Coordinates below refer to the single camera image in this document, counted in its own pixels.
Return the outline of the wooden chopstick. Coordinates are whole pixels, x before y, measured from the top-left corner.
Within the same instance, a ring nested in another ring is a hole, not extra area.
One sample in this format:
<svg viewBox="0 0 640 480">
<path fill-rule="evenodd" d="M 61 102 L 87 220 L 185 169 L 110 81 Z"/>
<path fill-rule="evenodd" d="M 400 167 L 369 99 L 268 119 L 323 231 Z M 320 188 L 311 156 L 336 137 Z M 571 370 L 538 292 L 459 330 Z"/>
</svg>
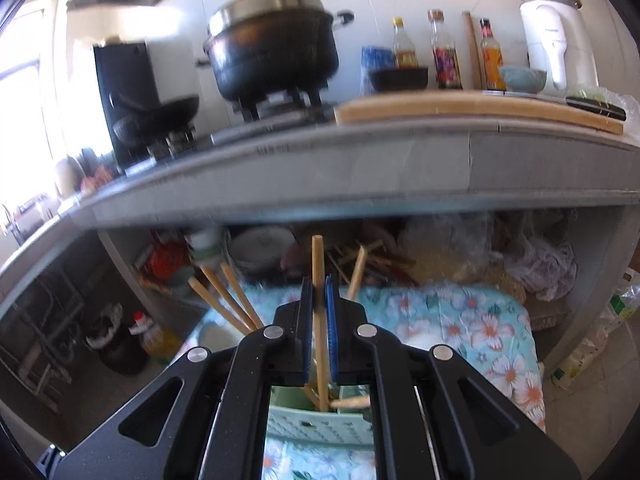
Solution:
<svg viewBox="0 0 640 480">
<path fill-rule="evenodd" d="M 245 292 L 242 289 L 242 286 L 240 285 L 239 280 L 236 278 L 235 273 L 232 267 L 230 266 L 230 264 L 226 262 L 222 262 L 220 264 L 220 268 L 228 284 L 233 289 L 236 298 L 240 300 L 240 305 L 242 306 L 243 310 L 248 314 L 248 316 L 250 317 L 250 319 L 252 320 L 252 322 L 257 328 L 263 328 L 264 323 L 262 322 L 262 319 L 259 317 L 253 305 L 250 303 L 250 300 L 245 295 Z"/>
<path fill-rule="evenodd" d="M 227 310 L 197 278 L 192 276 L 192 278 L 188 279 L 188 283 L 194 292 L 203 299 L 209 307 L 220 314 L 226 322 L 231 324 L 241 334 L 248 335 L 252 331 L 241 320 Z"/>
<path fill-rule="evenodd" d="M 312 328 L 314 329 L 314 356 L 316 357 L 317 392 L 319 410 L 329 411 L 329 358 L 328 323 L 326 322 L 326 300 L 324 300 L 324 246 L 321 235 L 311 237 L 311 281 L 314 288 L 312 302 Z"/>
<path fill-rule="evenodd" d="M 358 292 L 360 291 L 364 269 L 366 268 L 368 258 L 367 248 L 364 246 L 360 246 L 358 250 L 358 255 L 356 259 L 356 263 L 354 266 L 354 270 L 352 271 L 352 278 L 349 282 L 349 288 L 347 292 L 347 299 L 349 301 L 355 301 L 358 296 Z"/>
<path fill-rule="evenodd" d="M 209 269 L 207 266 L 200 266 L 200 269 L 209 280 L 209 283 L 213 285 L 214 289 L 216 289 L 218 295 L 221 296 L 221 298 L 228 304 L 228 306 L 234 311 L 234 313 L 245 324 L 245 326 L 250 330 L 256 330 L 257 325 L 255 324 L 255 322 L 231 296 L 230 292 L 228 292 L 226 286 L 222 284 L 222 281 L 218 278 L 216 273 L 212 269 Z"/>
</svg>

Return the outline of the white rice paddle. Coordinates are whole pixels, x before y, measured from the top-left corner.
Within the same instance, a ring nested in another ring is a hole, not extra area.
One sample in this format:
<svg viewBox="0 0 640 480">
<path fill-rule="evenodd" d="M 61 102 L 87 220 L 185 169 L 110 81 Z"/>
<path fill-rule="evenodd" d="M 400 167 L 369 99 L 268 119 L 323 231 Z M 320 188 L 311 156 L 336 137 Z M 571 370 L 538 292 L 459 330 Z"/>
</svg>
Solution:
<svg viewBox="0 0 640 480">
<path fill-rule="evenodd" d="M 209 322 L 201 327 L 198 344 L 211 352 L 218 352 L 236 347 L 242 338 L 243 335 L 233 327 Z"/>
</svg>

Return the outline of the concrete kitchen counter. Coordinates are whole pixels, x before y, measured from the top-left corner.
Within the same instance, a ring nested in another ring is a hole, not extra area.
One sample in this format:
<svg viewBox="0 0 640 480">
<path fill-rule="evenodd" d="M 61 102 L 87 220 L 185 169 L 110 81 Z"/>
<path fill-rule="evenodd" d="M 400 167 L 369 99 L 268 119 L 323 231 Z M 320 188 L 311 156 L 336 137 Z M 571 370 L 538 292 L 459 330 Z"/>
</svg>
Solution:
<svg viewBox="0 0 640 480">
<path fill-rule="evenodd" d="M 423 118 L 208 148 L 71 200 L 2 266 L 9 307 L 89 230 L 634 205 L 639 148 L 540 120 Z"/>
</svg>

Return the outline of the cooking oil bottle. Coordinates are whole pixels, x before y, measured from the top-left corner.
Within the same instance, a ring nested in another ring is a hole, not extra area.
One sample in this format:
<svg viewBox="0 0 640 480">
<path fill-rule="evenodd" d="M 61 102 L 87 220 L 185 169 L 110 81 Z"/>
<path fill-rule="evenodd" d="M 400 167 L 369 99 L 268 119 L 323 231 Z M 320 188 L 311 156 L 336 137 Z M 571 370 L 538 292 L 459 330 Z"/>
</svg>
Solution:
<svg viewBox="0 0 640 480">
<path fill-rule="evenodd" d="M 134 311 L 132 318 L 134 324 L 129 327 L 129 333 L 138 338 L 143 350 L 151 359 L 169 365 L 182 345 L 181 339 L 143 311 Z"/>
</svg>

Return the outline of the stack of white bowls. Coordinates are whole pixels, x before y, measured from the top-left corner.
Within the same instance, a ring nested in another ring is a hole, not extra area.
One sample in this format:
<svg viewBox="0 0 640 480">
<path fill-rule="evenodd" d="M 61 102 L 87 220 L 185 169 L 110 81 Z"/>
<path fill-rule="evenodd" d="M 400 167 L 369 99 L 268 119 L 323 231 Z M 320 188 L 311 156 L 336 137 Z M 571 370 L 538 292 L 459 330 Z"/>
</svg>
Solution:
<svg viewBox="0 0 640 480">
<path fill-rule="evenodd" d="M 187 232 L 184 239 L 194 266 L 214 268 L 221 262 L 224 241 L 224 229 L 221 226 L 208 226 Z"/>
</svg>

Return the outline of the white plate under counter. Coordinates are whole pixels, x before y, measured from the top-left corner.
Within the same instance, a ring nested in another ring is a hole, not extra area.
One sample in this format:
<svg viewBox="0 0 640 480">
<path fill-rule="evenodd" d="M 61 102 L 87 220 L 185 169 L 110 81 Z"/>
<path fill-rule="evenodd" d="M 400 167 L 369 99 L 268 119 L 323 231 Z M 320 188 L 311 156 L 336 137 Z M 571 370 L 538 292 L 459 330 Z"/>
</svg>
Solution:
<svg viewBox="0 0 640 480">
<path fill-rule="evenodd" d="M 283 253 L 295 243 L 285 226 L 256 226 L 230 240 L 228 254 L 243 271 L 258 272 L 278 266 Z"/>
</svg>

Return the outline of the white plastic bag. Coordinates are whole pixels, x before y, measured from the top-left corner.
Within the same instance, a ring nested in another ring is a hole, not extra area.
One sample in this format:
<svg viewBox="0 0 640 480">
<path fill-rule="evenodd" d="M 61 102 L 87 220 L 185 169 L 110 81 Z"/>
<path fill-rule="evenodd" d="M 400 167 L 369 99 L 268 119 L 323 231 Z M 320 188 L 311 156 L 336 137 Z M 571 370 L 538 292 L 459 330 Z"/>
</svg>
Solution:
<svg viewBox="0 0 640 480">
<path fill-rule="evenodd" d="M 639 272 L 628 268 L 614 294 L 591 323 L 585 336 L 551 374 L 552 382 L 567 390 L 597 356 L 605 349 L 612 333 L 616 332 L 639 309 Z"/>
</svg>

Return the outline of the black wok pan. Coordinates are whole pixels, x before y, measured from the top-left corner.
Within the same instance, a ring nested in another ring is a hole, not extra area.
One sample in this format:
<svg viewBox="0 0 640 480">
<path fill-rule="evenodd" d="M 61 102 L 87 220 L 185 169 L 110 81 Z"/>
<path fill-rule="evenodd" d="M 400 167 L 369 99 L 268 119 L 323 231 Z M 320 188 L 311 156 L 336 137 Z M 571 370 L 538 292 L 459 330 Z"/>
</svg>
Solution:
<svg viewBox="0 0 640 480">
<path fill-rule="evenodd" d="M 198 112 L 200 97 L 191 94 L 157 107 L 145 107 L 120 93 L 111 92 L 110 103 L 114 110 L 126 112 L 114 123 L 115 136 L 122 144 L 136 148 L 186 130 Z"/>
</svg>

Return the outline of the wooden cutting board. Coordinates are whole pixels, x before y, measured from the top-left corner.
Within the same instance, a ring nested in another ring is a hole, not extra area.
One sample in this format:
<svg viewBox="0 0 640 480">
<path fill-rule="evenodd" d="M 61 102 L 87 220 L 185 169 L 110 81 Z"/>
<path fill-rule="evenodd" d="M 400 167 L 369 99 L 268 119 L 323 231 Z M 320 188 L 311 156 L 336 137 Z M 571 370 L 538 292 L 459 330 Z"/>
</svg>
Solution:
<svg viewBox="0 0 640 480">
<path fill-rule="evenodd" d="M 614 118 L 548 100 L 505 96 L 481 91 L 401 91 L 364 96 L 334 108 L 338 124 L 436 116 L 505 117 L 558 122 L 600 130 L 613 136 L 624 134 L 623 123 Z"/>
</svg>

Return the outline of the black splash guard panel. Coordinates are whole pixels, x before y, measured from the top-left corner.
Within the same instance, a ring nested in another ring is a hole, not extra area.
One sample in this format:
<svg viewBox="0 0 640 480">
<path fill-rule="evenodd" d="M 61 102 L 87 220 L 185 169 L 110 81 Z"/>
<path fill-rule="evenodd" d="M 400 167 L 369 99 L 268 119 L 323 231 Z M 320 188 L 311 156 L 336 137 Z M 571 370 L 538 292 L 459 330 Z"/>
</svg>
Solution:
<svg viewBox="0 0 640 480">
<path fill-rule="evenodd" d="M 149 157 L 149 136 L 134 137 L 132 142 L 122 142 L 116 134 L 115 125 L 124 118 L 136 118 L 138 114 L 128 108 L 112 103 L 125 100 L 146 110 L 160 105 L 152 63 L 145 42 L 132 44 L 106 44 L 93 48 L 96 64 L 96 80 L 100 92 L 108 135 L 112 142 L 117 165 L 128 168 Z"/>
</svg>

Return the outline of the light blue bowl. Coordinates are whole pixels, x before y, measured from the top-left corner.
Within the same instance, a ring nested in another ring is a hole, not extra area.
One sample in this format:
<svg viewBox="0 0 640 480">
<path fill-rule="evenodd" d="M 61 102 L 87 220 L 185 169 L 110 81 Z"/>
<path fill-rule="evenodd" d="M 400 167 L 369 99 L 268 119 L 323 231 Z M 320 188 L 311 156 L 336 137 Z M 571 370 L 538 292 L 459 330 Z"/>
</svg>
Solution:
<svg viewBox="0 0 640 480">
<path fill-rule="evenodd" d="M 537 94 L 544 90 L 547 82 L 547 72 L 536 68 L 503 65 L 499 67 L 499 74 L 512 92 Z"/>
</svg>

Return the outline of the black tray dish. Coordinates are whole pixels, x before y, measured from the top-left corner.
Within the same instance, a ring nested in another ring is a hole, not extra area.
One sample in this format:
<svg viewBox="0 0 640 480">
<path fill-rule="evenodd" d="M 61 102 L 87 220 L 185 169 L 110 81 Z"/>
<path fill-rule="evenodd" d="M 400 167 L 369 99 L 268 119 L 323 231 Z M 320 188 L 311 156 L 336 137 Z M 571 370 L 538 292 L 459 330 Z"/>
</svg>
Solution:
<svg viewBox="0 0 640 480">
<path fill-rule="evenodd" d="M 428 85 L 428 68 L 381 68 L 372 70 L 369 77 L 376 93 L 424 90 Z"/>
</svg>

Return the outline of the large black stock pot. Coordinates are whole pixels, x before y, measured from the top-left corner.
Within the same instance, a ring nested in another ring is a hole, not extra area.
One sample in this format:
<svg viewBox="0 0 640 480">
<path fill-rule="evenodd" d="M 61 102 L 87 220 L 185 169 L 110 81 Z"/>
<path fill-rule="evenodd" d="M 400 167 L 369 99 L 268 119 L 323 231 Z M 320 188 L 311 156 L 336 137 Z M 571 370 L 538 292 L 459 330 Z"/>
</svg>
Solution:
<svg viewBox="0 0 640 480">
<path fill-rule="evenodd" d="M 321 0 L 229 0 L 209 18 L 203 50 L 229 102 L 250 107 L 295 90 L 314 99 L 338 69 L 334 32 L 353 21 Z"/>
</svg>

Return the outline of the yellow cap sauce bottle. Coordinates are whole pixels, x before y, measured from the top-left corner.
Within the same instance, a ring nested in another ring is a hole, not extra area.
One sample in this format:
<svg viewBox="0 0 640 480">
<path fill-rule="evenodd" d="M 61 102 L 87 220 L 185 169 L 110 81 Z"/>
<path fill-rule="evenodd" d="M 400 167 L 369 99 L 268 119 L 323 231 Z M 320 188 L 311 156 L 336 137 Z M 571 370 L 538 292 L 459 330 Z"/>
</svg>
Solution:
<svg viewBox="0 0 640 480">
<path fill-rule="evenodd" d="M 393 51 L 398 68 L 418 68 L 419 61 L 416 48 L 405 30 L 404 20 L 399 16 L 393 18 L 394 43 Z"/>
</svg>

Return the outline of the wooden rolling pin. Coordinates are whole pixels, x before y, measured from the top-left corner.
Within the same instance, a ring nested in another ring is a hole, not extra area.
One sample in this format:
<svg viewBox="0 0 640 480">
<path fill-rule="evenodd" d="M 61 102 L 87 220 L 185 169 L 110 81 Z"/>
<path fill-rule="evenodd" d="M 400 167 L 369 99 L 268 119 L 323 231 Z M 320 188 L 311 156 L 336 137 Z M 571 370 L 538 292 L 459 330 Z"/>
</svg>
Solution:
<svg viewBox="0 0 640 480">
<path fill-rule="evenodd" d="M 484 90 L 485 84 L 483 69 L 482 66 L 480 66 L 480 50 L 478 50 L 472 15 L 469 11 L 462 11 L 461 16 L 465 27 L 466 42 L 468 43 L 473 88 L 476 90 Z"/>
</svg>

